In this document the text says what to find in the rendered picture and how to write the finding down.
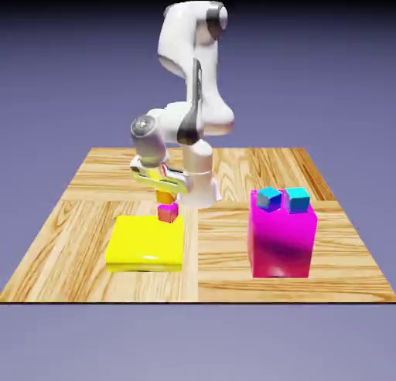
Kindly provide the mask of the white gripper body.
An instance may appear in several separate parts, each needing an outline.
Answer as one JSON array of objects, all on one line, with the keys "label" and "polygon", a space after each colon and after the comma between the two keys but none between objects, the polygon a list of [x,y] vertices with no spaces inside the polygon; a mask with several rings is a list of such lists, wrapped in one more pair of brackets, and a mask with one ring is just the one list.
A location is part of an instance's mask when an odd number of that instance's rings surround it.
[{"label": "white gripper body", "polygon": [[145,167],[142,158],[136,155],[131,160],[130,169],[136,182],[175,194],[189,192],[189,176],[183,171],[170,168],[167,164],[162,163],[152,168]]}]

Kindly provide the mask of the small cyan cube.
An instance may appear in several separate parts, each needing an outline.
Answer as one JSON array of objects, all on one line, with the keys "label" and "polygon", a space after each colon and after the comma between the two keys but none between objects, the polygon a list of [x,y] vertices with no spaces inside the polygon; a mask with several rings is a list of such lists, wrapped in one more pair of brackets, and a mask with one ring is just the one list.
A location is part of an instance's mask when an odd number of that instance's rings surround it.
[{"label": "small cyan cube", "polygon": [[310,205],[310,195],[303,187],[285,189],[285,208],[289,213],[306,213]]}]

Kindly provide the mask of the small magenta cube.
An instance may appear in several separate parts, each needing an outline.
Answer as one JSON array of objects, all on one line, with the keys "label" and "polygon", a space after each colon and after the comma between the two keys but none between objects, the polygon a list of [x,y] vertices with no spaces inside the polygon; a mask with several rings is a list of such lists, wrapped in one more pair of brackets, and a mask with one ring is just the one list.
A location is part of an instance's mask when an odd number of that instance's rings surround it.
[{"label": "small magenta cube", "polygon": [[157,216],[160,221],[165,223],[173,223],[178,215],[179,204],[177,202],[158,205]]}]

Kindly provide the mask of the small blue cube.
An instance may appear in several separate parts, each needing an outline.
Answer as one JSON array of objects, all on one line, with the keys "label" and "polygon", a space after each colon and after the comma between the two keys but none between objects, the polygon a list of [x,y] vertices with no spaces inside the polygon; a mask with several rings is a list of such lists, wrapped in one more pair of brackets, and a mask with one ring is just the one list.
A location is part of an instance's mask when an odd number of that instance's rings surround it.
[{"label": "small blue cube", "polygon": [[265,187],[259,189],[256,193],[257,207],[267,211],[273,212],[278,210],[282,204],[282,193],[272,187]]}]

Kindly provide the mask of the small orange cube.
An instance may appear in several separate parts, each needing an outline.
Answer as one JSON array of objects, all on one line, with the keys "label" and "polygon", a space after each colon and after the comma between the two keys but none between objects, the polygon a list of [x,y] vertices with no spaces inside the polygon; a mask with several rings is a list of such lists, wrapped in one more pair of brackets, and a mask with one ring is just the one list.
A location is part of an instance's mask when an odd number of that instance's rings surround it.
[{"label": "small orange cube", "polygon": [[155,196],[157,203],[166,204],[166,205],[174,203],[177,198],[177,195],[175,195],[174,193],[162,191],[158,189],[156,189],[155,191]]}]

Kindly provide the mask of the large yellow box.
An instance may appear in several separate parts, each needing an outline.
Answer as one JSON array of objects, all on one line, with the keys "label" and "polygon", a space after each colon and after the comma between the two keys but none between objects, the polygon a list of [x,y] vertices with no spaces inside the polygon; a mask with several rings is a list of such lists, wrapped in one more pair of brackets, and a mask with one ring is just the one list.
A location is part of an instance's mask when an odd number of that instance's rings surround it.
[{"label": "large yellow box", "polygon": [[184,218],[119,216],[105,253],[109,272],[178,272],[183,264]]}]

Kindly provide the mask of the large magenta box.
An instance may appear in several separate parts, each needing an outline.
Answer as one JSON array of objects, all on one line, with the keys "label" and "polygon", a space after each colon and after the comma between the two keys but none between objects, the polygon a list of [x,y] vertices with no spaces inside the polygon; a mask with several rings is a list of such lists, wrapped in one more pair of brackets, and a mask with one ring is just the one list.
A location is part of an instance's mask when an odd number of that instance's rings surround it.
[{"label": "large magenta box", "polygon": [[312,259],[318,218],[311,206],[306,213],[291,214],[285,208],[285,189],[278,210],[267,212],[250,194],[247,254],[254,278],[307,278]]}]

